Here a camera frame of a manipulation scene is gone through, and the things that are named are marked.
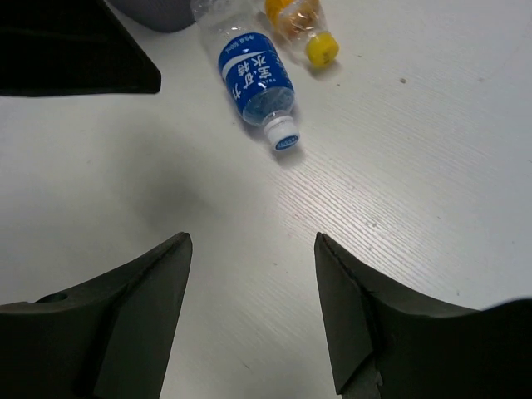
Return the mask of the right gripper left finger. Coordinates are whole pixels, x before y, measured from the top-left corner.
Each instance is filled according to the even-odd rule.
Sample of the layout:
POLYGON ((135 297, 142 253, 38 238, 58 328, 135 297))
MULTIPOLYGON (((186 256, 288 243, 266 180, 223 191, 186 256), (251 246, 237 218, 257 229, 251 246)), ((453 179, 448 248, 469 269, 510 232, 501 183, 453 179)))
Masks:
POLYGON ((2 305, 2 397, 159 397, 191 258, 179 233, 77 286, 2 305))

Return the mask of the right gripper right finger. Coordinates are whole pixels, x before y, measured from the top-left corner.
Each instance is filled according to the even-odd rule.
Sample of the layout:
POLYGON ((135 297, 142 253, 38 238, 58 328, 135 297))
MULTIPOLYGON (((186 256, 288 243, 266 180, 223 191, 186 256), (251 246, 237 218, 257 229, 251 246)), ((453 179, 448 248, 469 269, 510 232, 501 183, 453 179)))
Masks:
POLYGON ((446 303, 378 272, 325 234, 314 255, 340 397, 530 397, 529 299, 483 310, 446 303))

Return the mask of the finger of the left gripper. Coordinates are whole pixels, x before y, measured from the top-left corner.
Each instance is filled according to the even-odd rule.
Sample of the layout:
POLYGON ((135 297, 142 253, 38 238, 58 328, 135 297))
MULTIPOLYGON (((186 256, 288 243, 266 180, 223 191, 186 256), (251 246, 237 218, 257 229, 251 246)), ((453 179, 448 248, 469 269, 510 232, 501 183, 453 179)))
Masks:
POLYGON ((156 94, 161 74, 103 1, 3 1, 1 93, 156 94))

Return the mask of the clear bottle blue label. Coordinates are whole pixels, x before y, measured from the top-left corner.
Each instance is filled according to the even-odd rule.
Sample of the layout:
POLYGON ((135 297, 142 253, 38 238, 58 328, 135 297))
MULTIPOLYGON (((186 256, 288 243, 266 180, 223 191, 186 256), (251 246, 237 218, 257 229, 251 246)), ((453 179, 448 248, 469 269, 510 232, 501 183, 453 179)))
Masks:
POLYGON ((278 52, 247 1, 192 1, 202 44, 243 122, 273 151, 294 147, 295 90, 278 52))

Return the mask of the clear bottle orange cap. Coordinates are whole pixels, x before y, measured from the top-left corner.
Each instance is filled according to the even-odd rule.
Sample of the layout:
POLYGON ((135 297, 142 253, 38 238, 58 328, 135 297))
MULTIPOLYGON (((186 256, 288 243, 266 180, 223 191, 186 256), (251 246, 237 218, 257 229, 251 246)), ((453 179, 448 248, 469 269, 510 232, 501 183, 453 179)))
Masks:
POLYGON ((273 30, 310 68, 321 70, 336 61, 340 47, 328 29, 320 1, 264 1, 263 9, 273 30))

